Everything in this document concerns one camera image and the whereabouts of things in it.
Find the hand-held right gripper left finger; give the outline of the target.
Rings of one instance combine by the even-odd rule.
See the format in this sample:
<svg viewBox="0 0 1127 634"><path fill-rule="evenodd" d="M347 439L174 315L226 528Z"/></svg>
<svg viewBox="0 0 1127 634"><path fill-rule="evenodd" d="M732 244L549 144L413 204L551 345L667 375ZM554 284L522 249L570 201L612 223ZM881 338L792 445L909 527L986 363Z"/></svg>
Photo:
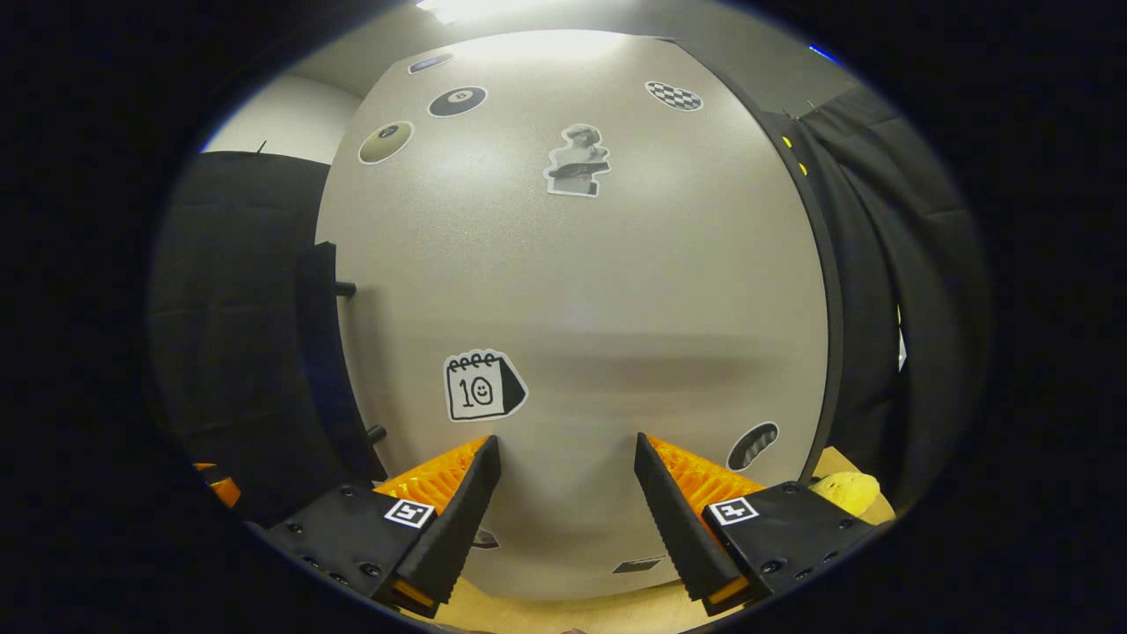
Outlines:
<svg viewBox="0 0 1127 634"><path fill-rule="evenodd" d="M331 486L264 539L346 593L432 618L461 578L500 476L499 438L487 436L387 484Z"/></svg>

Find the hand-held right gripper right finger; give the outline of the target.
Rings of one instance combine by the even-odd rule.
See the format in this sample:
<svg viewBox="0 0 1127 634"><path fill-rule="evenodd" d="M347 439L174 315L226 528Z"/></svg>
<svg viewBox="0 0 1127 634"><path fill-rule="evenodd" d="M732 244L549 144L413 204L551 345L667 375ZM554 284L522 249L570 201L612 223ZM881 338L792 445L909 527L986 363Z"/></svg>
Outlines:
<svg viewBox="0 0 1127 634"><path fill-rule="evenodd" d="M692 601L716 616L791 593L869 541L869 525L801 484L763 486L638 434L633 473Z"/></svg>

